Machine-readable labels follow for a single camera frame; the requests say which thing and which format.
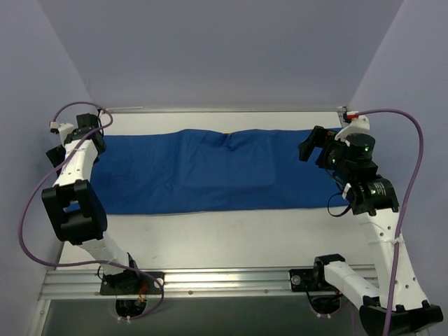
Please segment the blue surgical wrap cloth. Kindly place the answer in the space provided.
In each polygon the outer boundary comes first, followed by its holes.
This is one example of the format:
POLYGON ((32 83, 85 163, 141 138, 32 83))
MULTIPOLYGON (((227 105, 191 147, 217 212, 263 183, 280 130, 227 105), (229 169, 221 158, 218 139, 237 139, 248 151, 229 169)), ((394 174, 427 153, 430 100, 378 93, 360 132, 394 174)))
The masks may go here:
POLYGON ((342 207, 335 182, 298 158, 307 131, 198 129, 106 138, 91 184, 107 214, 342 207))

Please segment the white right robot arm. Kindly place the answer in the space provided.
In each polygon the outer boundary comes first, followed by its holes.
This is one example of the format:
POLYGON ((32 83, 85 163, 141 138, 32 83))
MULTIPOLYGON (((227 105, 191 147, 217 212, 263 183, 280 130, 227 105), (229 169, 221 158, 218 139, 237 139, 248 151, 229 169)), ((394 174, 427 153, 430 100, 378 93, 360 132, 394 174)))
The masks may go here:
POLYGON ((298 148, 304 162, 321 149, 316 165, 329 173, 349 203, 367 239, 378 284, 358 275, 339 254, 315 258, 311 280, 317 288, 333 287, 343 294, 357 308, 367 335, 416 334, 444 316, 421 289, 403 236, 396 232, 402 205, 372 159, 375 139, 369 130, 364 115, 340 131, 315 126, 298 148))

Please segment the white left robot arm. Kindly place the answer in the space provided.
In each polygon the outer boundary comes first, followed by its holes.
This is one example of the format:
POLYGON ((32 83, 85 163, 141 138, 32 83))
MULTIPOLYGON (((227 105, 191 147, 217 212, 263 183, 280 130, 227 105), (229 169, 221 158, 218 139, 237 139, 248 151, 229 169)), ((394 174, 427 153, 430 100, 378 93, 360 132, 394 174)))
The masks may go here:
POLYGON ((131 255, 122 250, 106 232, 106 212, 96 195, 90 177, 99 155, 106 150, 102 132, 96 131, 85 141, 88 132, 100 127, 99 116, 86 113, 76 116, 77 126, 51 124, 61 144, 46 156, 57 168, 52 187, 41 192, 41 199, 57 238, 87 251, 95 260, 105 260, 103 280, 134 293, 141 285, 140 273, 131 255))

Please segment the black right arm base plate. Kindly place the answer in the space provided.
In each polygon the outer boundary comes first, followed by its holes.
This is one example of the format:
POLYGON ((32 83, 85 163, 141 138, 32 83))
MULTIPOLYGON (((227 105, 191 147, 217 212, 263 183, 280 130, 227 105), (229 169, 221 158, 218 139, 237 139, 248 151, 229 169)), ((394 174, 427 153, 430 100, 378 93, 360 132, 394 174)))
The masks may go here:
POLYGON ((312 268, 290 269, 288 271, 290 289, 294 293, 334 292, 340 291, 336 287, 319 279, 312 268))

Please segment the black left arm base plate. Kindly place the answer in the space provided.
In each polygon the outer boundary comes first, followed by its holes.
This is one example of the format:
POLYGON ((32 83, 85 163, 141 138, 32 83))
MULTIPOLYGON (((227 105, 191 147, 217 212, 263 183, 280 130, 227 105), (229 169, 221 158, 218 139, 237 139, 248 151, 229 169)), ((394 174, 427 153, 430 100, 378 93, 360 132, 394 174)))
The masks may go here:
POLYGON ((161 294, 161 289, 154 280, 147 276, 125 270, 119 274, 104 275, 101 280, 101 295, 137 295, 143 289, 145 294, 161 294))

